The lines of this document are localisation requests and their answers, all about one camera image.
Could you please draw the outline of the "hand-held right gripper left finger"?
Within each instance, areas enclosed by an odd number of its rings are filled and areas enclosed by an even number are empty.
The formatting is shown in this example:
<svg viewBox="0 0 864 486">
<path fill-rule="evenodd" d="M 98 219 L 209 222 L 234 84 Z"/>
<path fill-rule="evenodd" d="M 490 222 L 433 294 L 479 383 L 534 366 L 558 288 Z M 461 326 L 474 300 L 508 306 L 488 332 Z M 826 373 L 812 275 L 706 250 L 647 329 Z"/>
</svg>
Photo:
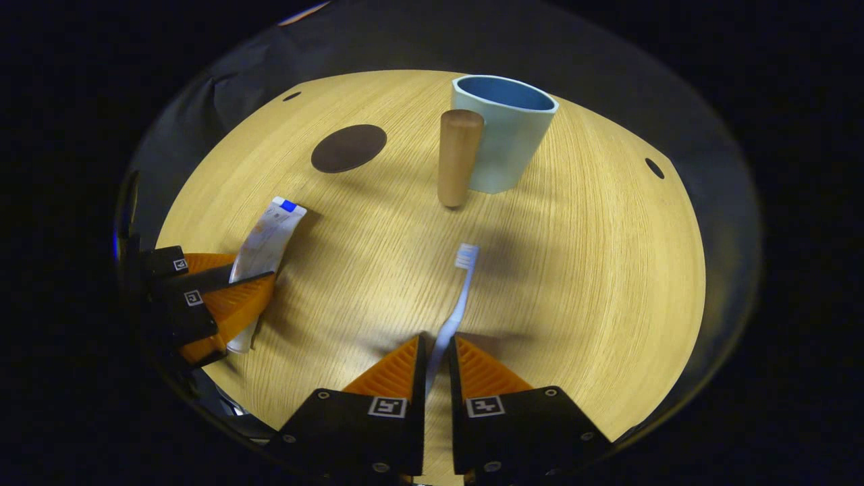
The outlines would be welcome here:
<svg viewBox="0 0 864 486">
<path fill-rule="evenodd" d="M 426 370 L 417 335 L 343 389 L 312 391 L 268 455 L 309 483 L 412 483 L 423 473 Z"/>
</svg>

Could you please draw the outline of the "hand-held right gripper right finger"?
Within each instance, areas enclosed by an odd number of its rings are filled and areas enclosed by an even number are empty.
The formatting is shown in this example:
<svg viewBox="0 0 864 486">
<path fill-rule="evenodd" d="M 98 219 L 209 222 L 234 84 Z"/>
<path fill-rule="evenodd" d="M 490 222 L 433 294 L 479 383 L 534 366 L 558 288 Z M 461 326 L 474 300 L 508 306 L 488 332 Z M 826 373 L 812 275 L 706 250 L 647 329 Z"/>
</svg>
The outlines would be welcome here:
<svg viewBox="0 0 864 486">
<path fill-rule="evenodd" d="M 528 384 L 462 336 L 450 352 L 454 472 L 465 483 L 568 483 L 611 441 L 558 385 Z"/>
</svg>

